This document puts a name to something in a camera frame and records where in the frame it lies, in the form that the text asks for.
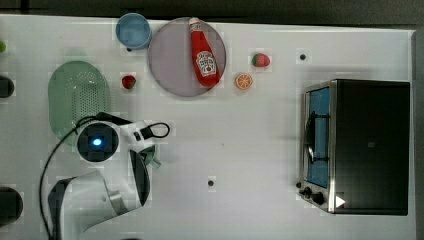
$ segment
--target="ketchup label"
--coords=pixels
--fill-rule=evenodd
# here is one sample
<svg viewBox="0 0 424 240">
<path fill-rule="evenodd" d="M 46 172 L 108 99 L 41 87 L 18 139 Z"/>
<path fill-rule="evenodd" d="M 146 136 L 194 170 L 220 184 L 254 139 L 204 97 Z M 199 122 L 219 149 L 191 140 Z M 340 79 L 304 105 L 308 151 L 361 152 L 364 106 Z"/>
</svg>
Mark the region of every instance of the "ketchup label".
<svg viewBox="0 0 424 240">
<path fill-rule="evenodd" d="M 215 58 L 213 58 L 212 53 L 207 51 L 199 52 L 196 63 L 203 77 L 216 73 Z"/>
</svg>

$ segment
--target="gray plate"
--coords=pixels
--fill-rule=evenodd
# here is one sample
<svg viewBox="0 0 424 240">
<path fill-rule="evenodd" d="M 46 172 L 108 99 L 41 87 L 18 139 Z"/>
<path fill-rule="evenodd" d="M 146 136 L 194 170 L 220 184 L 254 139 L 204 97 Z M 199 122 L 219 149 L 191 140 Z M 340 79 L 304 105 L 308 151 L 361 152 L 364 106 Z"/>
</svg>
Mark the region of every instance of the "gray plate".
<svg viewBox="0 0 424 240">
<path fill-rule="evenodd" d="M 177 18 L 163 26 L 154 35 L 149 47 L 149 66 L 153 77 L 164 89 L 181 97 L 194 97 L 210 90 L 200 85 L 194 73 L 189 19 Z M 226 62 L 224 43 L 209 24 L 202 22 L 202 29 L 222 76 Z"/>
</svg>

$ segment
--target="oven knob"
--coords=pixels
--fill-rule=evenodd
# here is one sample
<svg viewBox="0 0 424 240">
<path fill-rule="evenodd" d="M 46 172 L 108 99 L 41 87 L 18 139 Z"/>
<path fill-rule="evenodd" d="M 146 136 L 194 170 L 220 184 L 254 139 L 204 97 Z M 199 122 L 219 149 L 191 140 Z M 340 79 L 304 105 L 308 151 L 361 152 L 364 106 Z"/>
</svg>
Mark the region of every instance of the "oven knob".
<svg viewBox="0 0 424 240">
<path fill-rule="evenodd" d="M 309 199 L 311 197 L 312 190 L 309 187 L 305 187 L 303 190 L 300 190 L 299 193 Z"/>
<path fill-rule="evenodd" d="M 314 201 L 318 205 L 322 205 L 324 203 L 324 195 L 322 193 L 317 192 L 314 194 L 311 194 L 312 201 Z"/>
</svg>

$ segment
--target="red fruit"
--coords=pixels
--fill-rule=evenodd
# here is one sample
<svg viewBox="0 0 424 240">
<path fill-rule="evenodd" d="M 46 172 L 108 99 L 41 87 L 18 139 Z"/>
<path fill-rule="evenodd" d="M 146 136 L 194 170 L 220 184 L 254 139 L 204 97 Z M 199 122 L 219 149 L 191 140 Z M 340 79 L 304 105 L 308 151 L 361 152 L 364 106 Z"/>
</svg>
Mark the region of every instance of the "red fruit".
<svg viewBox="0 0 424 240">
<path fill-rule="evenodd" d="M 271 63 L 269 57 L 263 53 L 255 54 L 252 58 L 252 64 L 255 67 L 266 67 Z"/>
<path fill-rule="evenodd" d="M 122 78 L 122 86 L 124 86 L 126 89 L 133 88 L 136 82 L 137 80 L 135 80 L 135 77 L 131 75 L 127 75 Z"/>
</svg>

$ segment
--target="toaster oven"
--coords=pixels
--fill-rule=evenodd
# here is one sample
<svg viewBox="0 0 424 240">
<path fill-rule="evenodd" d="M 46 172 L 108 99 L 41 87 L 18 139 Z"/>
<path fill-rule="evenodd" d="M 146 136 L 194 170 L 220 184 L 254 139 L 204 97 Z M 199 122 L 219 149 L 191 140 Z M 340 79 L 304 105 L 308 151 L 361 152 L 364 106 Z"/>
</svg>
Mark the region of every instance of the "toaster oven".
<svg viewBox="0 0 424 240">
<path fill-rule="evenodd" d="M 302 199 L 334 214 L 408 214 L 409 82 L 336 79 L 304 92 Z"/>
</svg>

